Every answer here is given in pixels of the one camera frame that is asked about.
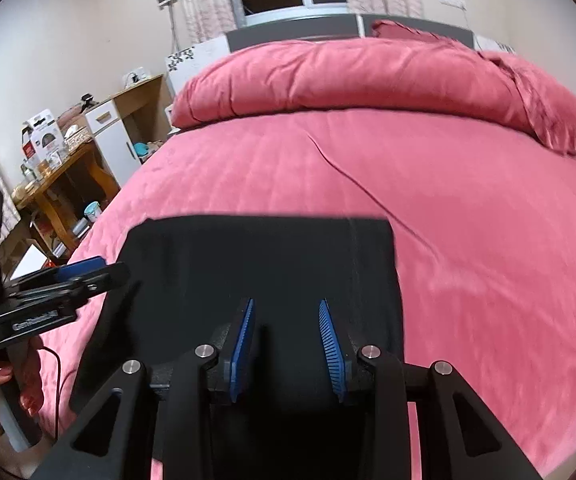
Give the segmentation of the person left hand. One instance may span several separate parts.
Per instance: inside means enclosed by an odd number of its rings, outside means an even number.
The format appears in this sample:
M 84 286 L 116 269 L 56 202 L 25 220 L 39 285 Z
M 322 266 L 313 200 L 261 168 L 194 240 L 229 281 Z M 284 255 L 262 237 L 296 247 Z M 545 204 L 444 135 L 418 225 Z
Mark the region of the person left hand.
M 42 347 L 39 337 L 32 339 L 25 349 L 24 356 L 16 364 L 0 361 L 0 385 L 15 378 L 20 385 L 18 403 L 30 416 L 35 416 L 44 404 L 38 349 Z

